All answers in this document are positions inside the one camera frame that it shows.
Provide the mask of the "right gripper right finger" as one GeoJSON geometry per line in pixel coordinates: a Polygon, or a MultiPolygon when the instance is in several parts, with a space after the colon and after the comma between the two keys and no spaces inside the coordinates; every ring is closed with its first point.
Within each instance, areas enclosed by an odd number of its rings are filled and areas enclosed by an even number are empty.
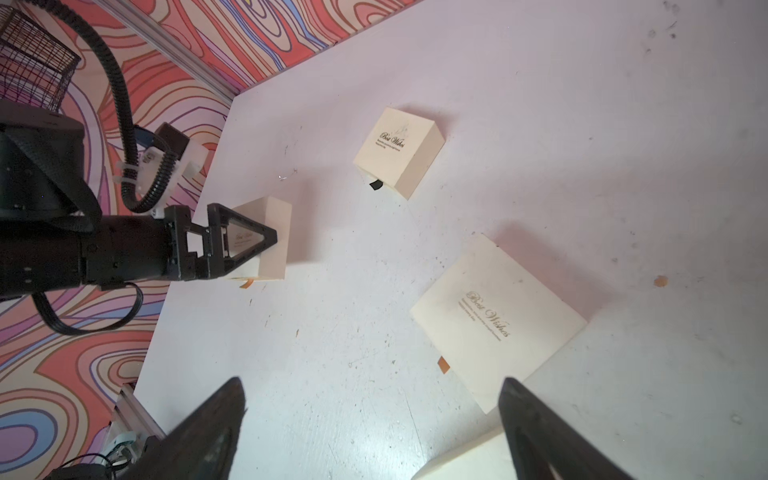
{"type": "Polygon", "coordinates": [[[519,479],[630,477],[518,380],[504,380],[498,410],[519,479]]]}

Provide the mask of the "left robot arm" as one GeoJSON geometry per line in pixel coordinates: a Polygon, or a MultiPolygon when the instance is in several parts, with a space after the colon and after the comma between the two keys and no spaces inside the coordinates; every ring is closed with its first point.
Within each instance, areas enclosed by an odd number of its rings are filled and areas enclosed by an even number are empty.
{"type": "Polygon", "coordinates": [[[1,297],[29,297],[54,332],[80,329],[56,314],[48,293],[82,285],[137,288],[143,280],[226,276],[278,244],[275,229],[223,205],[192,221],[186,206],[164,206],[184,146],[135,124],[122,70],[96,30],[60,1],[40,8],[91,48],[109,82],[124,161],[118,179],[124,216],[106,215],[84,175],[84,126],[43,107],[1,103],[1,297]]]}

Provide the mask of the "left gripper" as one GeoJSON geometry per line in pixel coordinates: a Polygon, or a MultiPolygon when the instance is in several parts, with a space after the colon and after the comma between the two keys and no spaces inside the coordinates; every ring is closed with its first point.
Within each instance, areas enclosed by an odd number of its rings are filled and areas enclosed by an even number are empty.
{"type": "Polygon", "coordinates": [[[15,299],[82,285],[117,287],[139,280],[272,280],[279,276],[279,210],[274,202],[235,208],[211,203],[208,226],[187,206],[165,217],[104,216],[94,232],[43,222],[1,224],[1,298],[15,299]],[[188,249],[202,234],[204,253],[188,249]]]}

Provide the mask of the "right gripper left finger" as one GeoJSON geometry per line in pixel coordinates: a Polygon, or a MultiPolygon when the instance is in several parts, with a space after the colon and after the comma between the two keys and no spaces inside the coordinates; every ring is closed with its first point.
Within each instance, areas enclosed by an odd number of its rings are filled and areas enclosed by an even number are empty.
{"type": "Polygon", "coordinates": [[[227,479],[246,413],[241,380],[232,377],[122,475],[124,479],[227,479]]]}

